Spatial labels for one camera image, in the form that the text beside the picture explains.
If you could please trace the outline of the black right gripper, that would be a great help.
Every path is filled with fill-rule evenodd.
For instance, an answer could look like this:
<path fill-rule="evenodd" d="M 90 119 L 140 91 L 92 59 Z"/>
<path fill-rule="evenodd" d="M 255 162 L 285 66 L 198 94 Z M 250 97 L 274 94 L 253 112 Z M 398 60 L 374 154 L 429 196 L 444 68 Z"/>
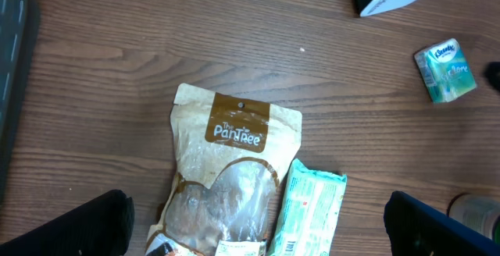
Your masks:
<path fill-rule="evenodd" d="M 500 62 L 490 62 L 484 71 L 484 77 L 493 89 L 500 91 Z"/>

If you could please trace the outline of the teal white tissue pack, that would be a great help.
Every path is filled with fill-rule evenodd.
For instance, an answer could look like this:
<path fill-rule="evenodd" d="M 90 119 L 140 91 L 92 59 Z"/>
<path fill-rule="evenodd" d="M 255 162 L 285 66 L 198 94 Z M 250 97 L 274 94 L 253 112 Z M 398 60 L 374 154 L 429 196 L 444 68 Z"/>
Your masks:
<path fill-rule="evenodd" d="M 455 38 L 418 51 L 414 59 L 434 104 L 454 101 L 477 87 Z"/>

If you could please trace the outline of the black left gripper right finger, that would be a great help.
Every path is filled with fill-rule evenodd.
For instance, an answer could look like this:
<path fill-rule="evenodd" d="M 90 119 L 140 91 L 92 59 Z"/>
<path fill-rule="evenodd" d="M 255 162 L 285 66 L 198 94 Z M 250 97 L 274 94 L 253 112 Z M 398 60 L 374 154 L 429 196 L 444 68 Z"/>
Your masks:
<path fill-rule="evenodd" d="M 499 256 L 493 240 L 402 191 L 385 205 L 384 225 L 393 256 Z"/>

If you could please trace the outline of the brown white snack bag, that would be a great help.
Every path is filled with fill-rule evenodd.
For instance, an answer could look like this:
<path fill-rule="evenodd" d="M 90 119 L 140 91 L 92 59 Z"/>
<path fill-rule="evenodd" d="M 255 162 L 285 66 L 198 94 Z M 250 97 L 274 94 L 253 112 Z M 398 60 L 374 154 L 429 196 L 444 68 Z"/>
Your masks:
<path fill-rule="evenodd" d="M 268 205 L 302 142 L 302 114 L 181 84 L 170 114 L 177 170 L 148 255 L 263 255 Z"/>

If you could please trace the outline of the mint green tissue pack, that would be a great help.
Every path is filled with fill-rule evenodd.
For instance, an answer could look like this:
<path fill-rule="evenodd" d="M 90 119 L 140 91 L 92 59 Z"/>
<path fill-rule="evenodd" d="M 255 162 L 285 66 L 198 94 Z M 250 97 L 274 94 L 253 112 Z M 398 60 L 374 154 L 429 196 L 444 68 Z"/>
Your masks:
<path fill-rule="evenodd" d="M 348 177 L 308 169 L 295 159 L 268 255 L 329 256 Z"/>

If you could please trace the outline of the green white can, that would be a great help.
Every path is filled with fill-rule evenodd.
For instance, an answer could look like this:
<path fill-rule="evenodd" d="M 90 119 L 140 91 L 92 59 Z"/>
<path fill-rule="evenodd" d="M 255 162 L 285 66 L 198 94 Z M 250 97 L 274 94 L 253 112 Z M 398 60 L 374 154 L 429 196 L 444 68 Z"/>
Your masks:
<path fill-rule="evenodd" d="M 450 202 L 447 216 L 499 244 L 498 201 L 474 194 L 460 194 Z"/>

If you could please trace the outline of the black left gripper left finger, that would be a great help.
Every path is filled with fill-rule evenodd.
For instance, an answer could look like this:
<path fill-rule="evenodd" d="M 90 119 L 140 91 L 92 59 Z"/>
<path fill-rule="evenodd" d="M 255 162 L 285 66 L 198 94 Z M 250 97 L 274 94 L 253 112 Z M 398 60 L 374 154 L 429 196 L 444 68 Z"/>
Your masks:
<path fill-rule="evenodd" d="M 111 190 L 2 244 L 1 256 L 124 255 L 133 229 L 133 199 Z"/>

